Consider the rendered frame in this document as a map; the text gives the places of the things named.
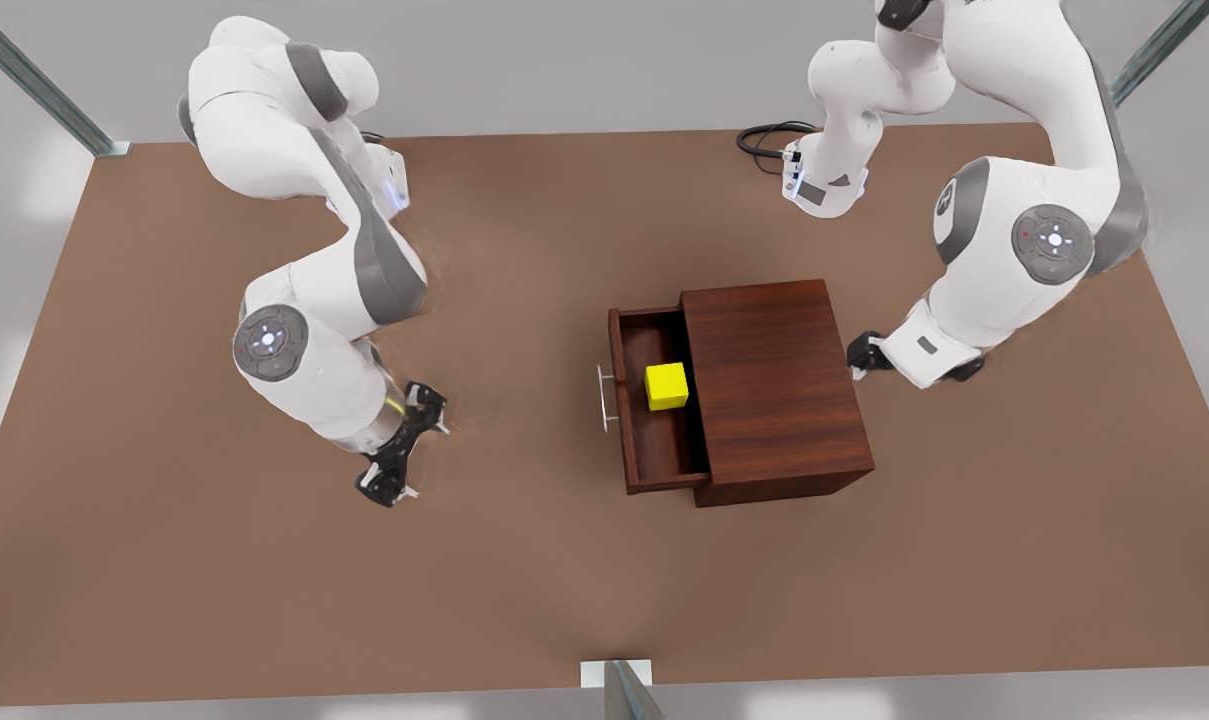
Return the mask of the dark wooden cabinet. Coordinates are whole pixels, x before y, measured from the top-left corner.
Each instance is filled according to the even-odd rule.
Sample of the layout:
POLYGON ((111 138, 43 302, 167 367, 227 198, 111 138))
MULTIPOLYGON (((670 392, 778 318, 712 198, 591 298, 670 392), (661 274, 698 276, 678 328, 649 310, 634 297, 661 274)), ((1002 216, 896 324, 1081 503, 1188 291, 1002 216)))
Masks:
POLYGON ((827 497, 875 461, 827 284, 686 291, 708 480, 700 509, 827 497))

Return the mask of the yellow cube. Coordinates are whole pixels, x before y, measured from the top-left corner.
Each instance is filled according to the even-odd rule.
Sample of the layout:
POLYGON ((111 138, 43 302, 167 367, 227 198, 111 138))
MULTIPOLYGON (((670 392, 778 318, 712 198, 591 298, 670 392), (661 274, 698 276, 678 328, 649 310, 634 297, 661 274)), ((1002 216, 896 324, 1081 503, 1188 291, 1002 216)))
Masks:
POLYGON ((644 393, 650 413, 686 407, 690 397, 686 365, 667 362, 646 366, 644 393))

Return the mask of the silver frame post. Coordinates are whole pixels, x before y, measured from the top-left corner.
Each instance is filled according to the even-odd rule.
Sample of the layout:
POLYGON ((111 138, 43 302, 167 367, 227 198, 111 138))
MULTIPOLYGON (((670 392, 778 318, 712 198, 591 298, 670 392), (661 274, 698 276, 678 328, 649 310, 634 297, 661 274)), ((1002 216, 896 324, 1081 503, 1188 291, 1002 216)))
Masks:
POLYGON ((582 689, 603 691, 603 720, 667 720, 650 693, 653 661, 582 661, 578 669, 582 689))
POLYGON ((1107 82, 1112 104, 1120 108, 1133 92, 1151 77, 1178 47, 1209 17, 1209 0, 1181 0, 1107 82))
POLYGON ((46 111, 60 128, 80 143, 93 158, 125 158, 131 143, 114 140, 93 120, 83 114, 63 89, 46 76, 0 29, 0 70, 25 95, 46 111))

